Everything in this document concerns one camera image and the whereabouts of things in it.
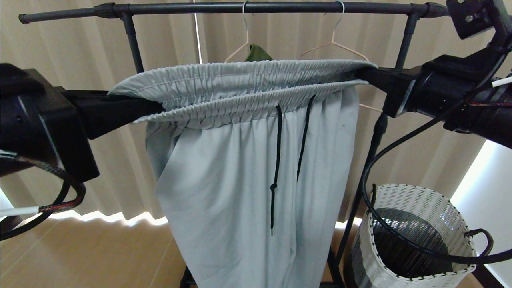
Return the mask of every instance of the clothes rack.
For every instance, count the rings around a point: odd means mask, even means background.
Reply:
[[[416,24],[421,18],[437,18],[449,16],[448,9],[437,3],[425,4],[396,4],[396,3],[365,3],[346,2],[345,13],[372,13],[372,14],[396,14],[407,15],[407,23],[403,32],[400,50],[397,55],[395,68],[403,68],[409,46],[412,41]],[[165,4],[115,4],[104,3],[92,8],[81,8],[62,11],[51,11],[33,14],[20,14],[19,20],[23,24],[57,19],[70,19],[80,17],[119,18],[124,23],[128,36],[132,57],[137,73],[144,72],[144,67],[136,37],[136,29],[133,23],[133,15],[147,14],[187,14],[187,13],[242,13],[243,2],[231,3],[165,3]],[[342,6],[339,2],[247,2],[246,13],[341,13]],[[371,146],[368,152],[365,166],[376,152],[377,147],[386,131],[387,116],[382,114],[375,124]],[[339,264],[343,251],[347,245],[350,230],[356,216],[362,192],[358,189],[354,196],[352,208],[337,254],[330,247],[327,264],[332,276],[332,282],[322,282],[320,287],[345,287]],[[188,268],[185,269],[180,288],[190,288],[195,281]]]

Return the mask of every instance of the green garment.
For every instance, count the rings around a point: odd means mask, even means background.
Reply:
[[[250,45],[250,52],[247,58],[245,59],[246,62],[251,61],[265,61],[265,60],[273,60],[268,53],[263,50],[260,46],[256,44]]]

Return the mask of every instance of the laundry basket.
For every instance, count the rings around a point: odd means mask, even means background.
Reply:
[[[444,254],[476,256],[469,236],[474,233],[467,230],[448,199],[433,190],[405,184],[379,186],[374,208],[387,224],[420,246]],[[346,280],[351,279],[347,285],[359,288],[456,287],[476,267],[414,250],[388,233],[370,213],[362,221],[350,258],[344,271]]]

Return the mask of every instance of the brown floor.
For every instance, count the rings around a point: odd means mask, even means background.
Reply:
[[[48,219],[0,242],[0,253],[2,288],[178,288],[185,268],[168,225],[146,220]],[[324,281],[331,280],[326,268]],[[459,287],[482,288],[472,275]]]

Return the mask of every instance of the drawstring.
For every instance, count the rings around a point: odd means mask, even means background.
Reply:
[[[311,97],[308,102],[308,108],[306,109],[306,121],[304,126],[304,133],[302,134],[302,146],[301,153],[298,158],[298,167],[297,167],[297,181],[298,174],[301,171],[301,163],[302,156],[304,154],[304,147],[306,146],[306,134],[308,132],[309,126],[309,114],[311,112],[311,107],[313,106],[313,100],[315,96]],[[281,110],[281,106],[277,105],[275,107],[278,111],[278,147],[275,158],[275,173],[274,173],[274,183],[270,185],[270,235],[274,236],[274,201],[275,201],[275,189],[278,187],[278,175],[279,175],[279,163],[281,161],[281,135],[283,130],[283,112]]]
[[[277,157],[275,159],[275,173],[274,173],[274,183],[270,185],[270,235],[274,236],[274,199],[275,199],[275,189],[278,187],[278,175],[279,175],[279,162],[281,161],[281,131],[283,129],[283,115],[281,111],[281,106],[277,105],[275,107],[278,110],[278,151]]]

